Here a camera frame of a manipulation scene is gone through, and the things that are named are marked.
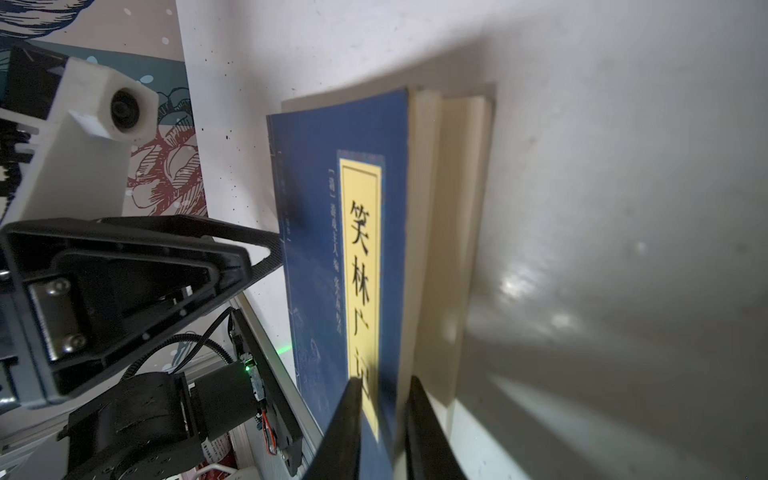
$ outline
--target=white table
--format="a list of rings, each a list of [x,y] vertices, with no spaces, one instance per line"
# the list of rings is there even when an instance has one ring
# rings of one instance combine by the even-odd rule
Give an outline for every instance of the white table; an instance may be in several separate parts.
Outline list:
[[[214,218],[276,230],[287,99],[393,72],[495,97],[451,438],[470,478],[766,474],[764,2],[177,6]],[[281,275],[250,298],[288,343]]]

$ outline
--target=blue book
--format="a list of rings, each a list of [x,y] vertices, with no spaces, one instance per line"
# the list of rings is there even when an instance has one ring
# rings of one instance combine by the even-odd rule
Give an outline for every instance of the blue book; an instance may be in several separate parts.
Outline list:
[[[326,431],[362,378],[360,478],[402,461],[441,107],[403,88],[267,118],[296,382]]]

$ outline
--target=blue book cover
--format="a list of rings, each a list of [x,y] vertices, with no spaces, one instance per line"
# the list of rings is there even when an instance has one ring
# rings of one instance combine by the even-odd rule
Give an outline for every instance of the blue book cover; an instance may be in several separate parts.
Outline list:
[[[409,91],[267,118],[296,381],[325,432],[363,379],[360,478],[391,478],[401,355]]]

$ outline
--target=metal bolt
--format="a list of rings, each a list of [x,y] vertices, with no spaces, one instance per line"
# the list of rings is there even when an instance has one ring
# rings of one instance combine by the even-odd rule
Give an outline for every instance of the metal bolt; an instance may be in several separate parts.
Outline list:
[[[51,280],[45,284],[45,292],[50,296],[64,295],[70,288],[72,288],[72,284],[64,277]]]
[[[85,335],[81,333],[75,333],[74,335],[68,336],[64,340],[64,351],[66,353],[76,352],[83,348],[86,343],[88,343],[88,339],[85,338]]]

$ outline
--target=yellow title label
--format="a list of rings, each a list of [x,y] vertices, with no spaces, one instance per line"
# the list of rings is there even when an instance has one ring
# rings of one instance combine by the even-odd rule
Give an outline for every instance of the yellow title label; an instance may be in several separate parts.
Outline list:
[[[382,169],[339,160],[346,358],[349,377],[362,378],[362,411],[379,441],[379,271],[381,268]]]

